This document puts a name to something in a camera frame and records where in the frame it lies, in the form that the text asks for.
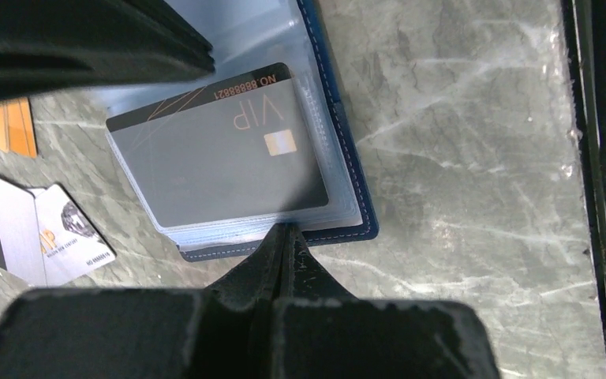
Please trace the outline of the blue leather card holder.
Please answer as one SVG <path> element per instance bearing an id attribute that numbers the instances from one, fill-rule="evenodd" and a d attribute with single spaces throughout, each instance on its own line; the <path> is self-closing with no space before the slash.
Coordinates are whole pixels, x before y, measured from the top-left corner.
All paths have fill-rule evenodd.
<path id="1" fill-rule="evenodd" d="M 312 246 L 375 238 L 315 1 L 174 1 L 213 46 L 191 82 L 98 88 L 107 140 L 187 261 L 250 254 L 277 223 Z"/>

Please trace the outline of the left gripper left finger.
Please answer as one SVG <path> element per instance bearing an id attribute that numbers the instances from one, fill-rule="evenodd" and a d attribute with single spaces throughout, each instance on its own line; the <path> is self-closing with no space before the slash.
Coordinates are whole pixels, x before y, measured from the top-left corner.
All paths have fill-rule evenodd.
<path id="1" fill-rule="evenodd" d="M 204 289 L 37 288 L 0 316 L 0 378 L 268 378 L 289 228 Z"/>

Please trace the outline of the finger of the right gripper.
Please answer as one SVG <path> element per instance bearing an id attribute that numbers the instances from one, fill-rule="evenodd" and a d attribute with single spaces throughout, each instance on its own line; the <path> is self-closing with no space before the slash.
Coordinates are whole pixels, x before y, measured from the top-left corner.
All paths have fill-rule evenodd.
<path id="1" fill-rule="evenodd" d="M 193 81 L 214 72 L 211 49 L 164 1 L 0 1 L 0 101 Z"/>

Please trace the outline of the silver card stack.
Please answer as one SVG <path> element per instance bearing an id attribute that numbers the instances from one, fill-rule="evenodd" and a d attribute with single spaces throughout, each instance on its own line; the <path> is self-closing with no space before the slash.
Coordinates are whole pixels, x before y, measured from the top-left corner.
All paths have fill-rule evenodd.
<path id="1" fill-rule="evenodd" d="M 57 287 L 115 258 L 60 185 L 25 189 L 0 178 L 0 268 L 32 286 Z"/>

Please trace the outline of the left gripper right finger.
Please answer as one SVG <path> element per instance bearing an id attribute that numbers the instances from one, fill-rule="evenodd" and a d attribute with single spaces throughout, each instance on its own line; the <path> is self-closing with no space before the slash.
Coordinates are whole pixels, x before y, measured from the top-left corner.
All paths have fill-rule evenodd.
<path id="1" fill-rule="evenodd" d="M 268 240 L 279 256 L 269 377 L 499 377 L 487 331 L 466 304 L 354 298 L 295 226 L 274 226 Z"/>

